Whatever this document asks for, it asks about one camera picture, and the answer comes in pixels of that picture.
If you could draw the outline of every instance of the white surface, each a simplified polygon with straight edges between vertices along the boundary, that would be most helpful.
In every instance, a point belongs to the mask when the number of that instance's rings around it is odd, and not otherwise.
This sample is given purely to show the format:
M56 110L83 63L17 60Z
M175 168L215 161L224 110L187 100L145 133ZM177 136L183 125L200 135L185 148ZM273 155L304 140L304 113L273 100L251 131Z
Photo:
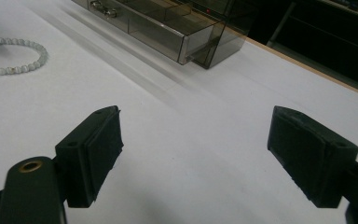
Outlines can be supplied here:
M248 43L210 70L181 66L69 0L0 0L0 37L50 56L0 77L0 189L12 165L54 157L87 115L118 105L123 153L91 208L66 209L69 223L345 223L346 200L315 208L267 140L281 105L358 145L358 93ZM7 65L33 57L0 49Z

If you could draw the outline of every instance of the bolt hole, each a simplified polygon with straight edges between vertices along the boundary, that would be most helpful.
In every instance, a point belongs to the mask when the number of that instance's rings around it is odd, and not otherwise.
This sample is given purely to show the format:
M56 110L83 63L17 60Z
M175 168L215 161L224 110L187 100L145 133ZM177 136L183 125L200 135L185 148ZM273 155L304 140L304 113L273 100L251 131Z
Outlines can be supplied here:
M76 145L77 145L77 142L68 143L68 147L75 147Z
M35 171L42 166L42 163L43 163L42 161L27 162L20 167L20 172L21 173L30 173L32 171Z

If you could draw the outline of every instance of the transparent container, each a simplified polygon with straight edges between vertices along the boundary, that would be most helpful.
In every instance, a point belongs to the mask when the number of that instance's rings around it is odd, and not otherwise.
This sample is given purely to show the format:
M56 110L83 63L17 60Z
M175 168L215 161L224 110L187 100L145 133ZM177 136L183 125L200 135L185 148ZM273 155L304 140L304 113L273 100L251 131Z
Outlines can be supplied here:
M185 64L220 38L225 22L199 12L191 3L163 0L100 0L94 13L170 59ZM106 12L115 11L109 18Z
M226 16L228 16L234 4L234 0L191 0L191 1Z

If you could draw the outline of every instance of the white bead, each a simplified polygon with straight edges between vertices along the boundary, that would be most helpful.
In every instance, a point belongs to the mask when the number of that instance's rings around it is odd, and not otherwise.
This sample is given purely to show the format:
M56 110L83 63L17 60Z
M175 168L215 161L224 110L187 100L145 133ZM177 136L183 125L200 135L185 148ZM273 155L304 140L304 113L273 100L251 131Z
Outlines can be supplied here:
M28 70L28 66L27 65L23 65L22 67L21 67L21 71L23 72L23 73L27 73L29 70Z
M45 47L33 41L16 38L0 38L0 45L21 45L33 48L39 53L39 59L36 62L23 66L0 68L0 75L12 75L34 71L43 66L48 60L48 52Z
M39 62L34 62L34 67L35 68L40 68L40 63Z
M20 67L15 67L14 71L16 72L16 74L20 74L21 73L21 68Z
M30 72L34 71L35 70L34 64L33 63L28 64L28 69L30 70Z
M5 75L5 74L6 74L5 68L0 68L0 76Z
M7 74L8 74L8 75L13 75L14 72L15 72L15 69L14 69L14 68L12 68L12 67L7 67Z

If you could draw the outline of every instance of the drawer handle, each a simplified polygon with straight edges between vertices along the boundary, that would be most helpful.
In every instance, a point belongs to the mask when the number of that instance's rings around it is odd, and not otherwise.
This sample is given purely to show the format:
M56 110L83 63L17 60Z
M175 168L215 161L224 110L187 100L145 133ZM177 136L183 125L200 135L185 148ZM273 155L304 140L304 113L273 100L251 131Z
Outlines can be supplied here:
M117 17L117 12L114 8L104 7L100 1L92 1L89 3L90 9L99 11L104 14L107 20Z

